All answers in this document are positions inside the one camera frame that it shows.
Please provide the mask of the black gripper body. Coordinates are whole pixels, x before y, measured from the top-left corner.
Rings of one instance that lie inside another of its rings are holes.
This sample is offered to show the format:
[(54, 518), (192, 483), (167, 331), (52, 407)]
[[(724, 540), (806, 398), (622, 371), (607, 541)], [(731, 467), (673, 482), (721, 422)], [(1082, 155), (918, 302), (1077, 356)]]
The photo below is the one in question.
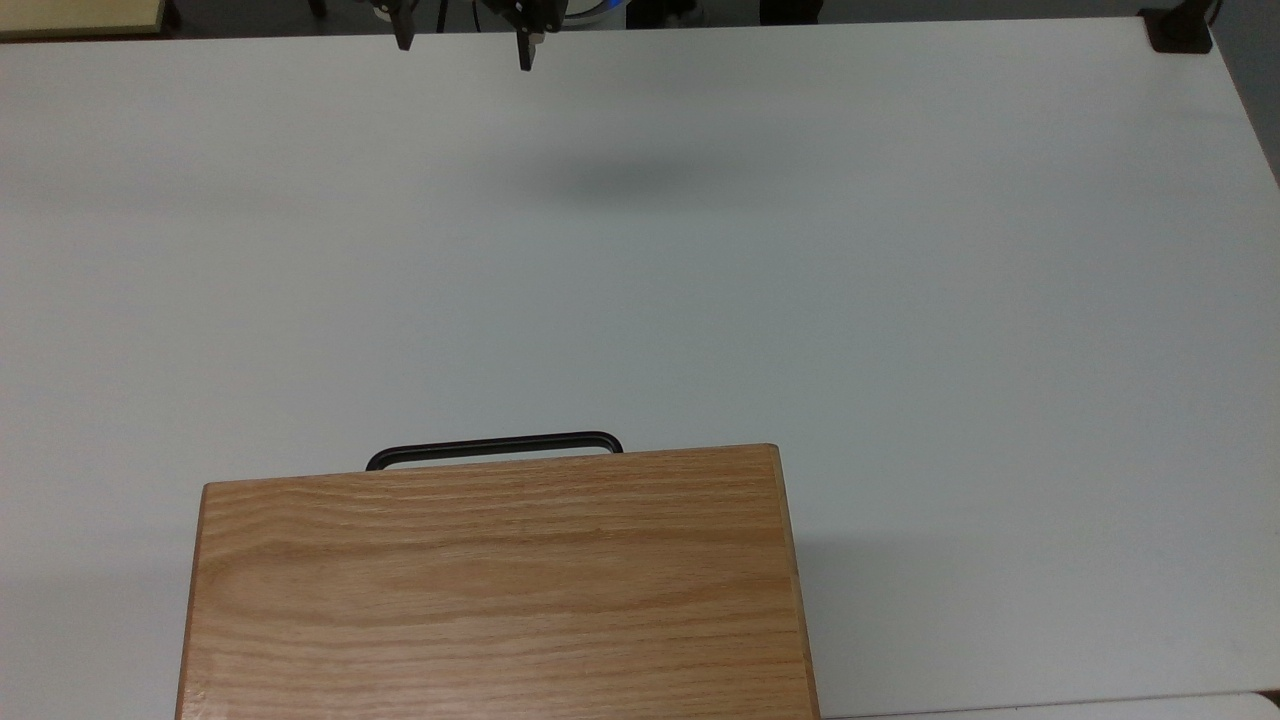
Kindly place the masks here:
[(525, 0), (525, 1), (483, 1), (483, 5), (504, 19), (518, 32), (556, 33), (561, 32), (567, 14), (567, 1)]

